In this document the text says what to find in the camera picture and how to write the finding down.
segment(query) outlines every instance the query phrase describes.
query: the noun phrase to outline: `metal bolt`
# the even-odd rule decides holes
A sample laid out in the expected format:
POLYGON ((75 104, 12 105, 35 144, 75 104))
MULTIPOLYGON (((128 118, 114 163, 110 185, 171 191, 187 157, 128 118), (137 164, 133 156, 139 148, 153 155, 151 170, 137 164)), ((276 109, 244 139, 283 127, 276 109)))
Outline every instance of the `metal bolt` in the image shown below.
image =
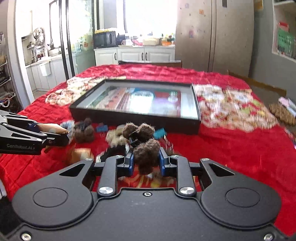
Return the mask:
POLYGON ((101 194, 110 194, 110 193, 113 193, 113 188, 111 188, 111 187, 101 187, 99 189, 99 193, 101 193, 101 194))
POLYGON ((143 195, 145 197, 151 197, 152 196, 152 193, 151 192, 144 192, 143 195))
POLYGON ((264 236, 264 241, 272 241, 274 236, 272 234, 267 234, 264 236))
POLYGON ((180 193, 185 194, 185 195, 190 195, 190 194, 194 193, 194 188, 192 188, 192 187, 180 188, 180 193))
POLYGON ((23 233, 21 235, 22 240, 24 241, 30 241, 32 239, 31 235, 27 234, 27 233, 23 233))

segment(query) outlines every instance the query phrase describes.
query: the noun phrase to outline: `red blanket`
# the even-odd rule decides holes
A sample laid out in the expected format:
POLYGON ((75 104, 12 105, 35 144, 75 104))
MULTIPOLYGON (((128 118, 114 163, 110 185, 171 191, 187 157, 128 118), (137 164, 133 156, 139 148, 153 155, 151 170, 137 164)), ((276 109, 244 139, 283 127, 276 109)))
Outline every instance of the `red blanket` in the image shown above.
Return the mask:
MULTIPOLYGON (((231 76, 152 65, 92 67, 78 75, 98 76, 249 89, 244 81, 231 76)), ((66 83, 62 83, 50 92, 65 87, 66 83)), ((38 98, 20 114, 42 123, 61 123, 72 118, 68 106, 45 104, 45 98, 45 95, 38 98)), ((210 158, 274 188, 282 199, 276 226, 288 235, 296 232, 296 151, 282 127, 256 128, 246 133, 238 129, 208 128, 202 124, 198 135, 169 133, 168 139, 175 150, 190 161, 210 158)), ((107 148, 107 143, 97 134, 94 142, 77 147, 91 148, 93 154, 98 155, 107 148)), ((0 159, 0 178, 8 197, 12 199, 20 187, 65 167, 65 156, 65 148, 53 148, 48 154, 40 156, 3 155, 0 159)))

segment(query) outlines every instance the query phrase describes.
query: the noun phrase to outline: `gray wall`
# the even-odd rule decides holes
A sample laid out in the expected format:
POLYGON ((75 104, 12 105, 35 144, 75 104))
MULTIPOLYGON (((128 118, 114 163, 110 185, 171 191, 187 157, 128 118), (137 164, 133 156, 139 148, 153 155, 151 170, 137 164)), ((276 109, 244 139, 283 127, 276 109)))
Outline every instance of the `gray wall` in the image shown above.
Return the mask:
POLYGON ((287 90, 296 99, 296 63, 271 53, 273 43, 272 0, 263 0, 264 9, 255 12, 254 45, 250 77, 287 90))
POLYGON ((116 0, 104 0, 104 28, 117 28, 116 0))

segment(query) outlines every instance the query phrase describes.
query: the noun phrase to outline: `metal pot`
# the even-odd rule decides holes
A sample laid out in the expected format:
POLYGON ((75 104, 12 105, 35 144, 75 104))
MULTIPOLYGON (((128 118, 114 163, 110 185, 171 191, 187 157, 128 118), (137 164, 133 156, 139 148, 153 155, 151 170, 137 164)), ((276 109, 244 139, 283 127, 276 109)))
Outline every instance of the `metal pot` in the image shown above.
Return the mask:
POLYGON ((36 39, 36 45, 37 46, 41 46, 44 44, 44 40, 45 40, 45 35, 44 34, 40 34, 37 39, 36 39))
POLYGON ((34 39, 37 39, 40 34, 43 34, 43 29, 42 28, 36 28, 34 30, 34 32, 33 32, 34 39))

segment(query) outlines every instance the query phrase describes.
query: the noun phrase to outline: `sticker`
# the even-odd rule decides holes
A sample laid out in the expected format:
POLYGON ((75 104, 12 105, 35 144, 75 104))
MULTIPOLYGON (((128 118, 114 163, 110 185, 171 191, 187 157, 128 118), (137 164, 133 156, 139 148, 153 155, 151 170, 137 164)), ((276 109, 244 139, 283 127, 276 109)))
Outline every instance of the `sticker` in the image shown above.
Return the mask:
POLYGON ((189 31, 189 38, 192 39, 194 37, 194 31, 190 30, 189 31))

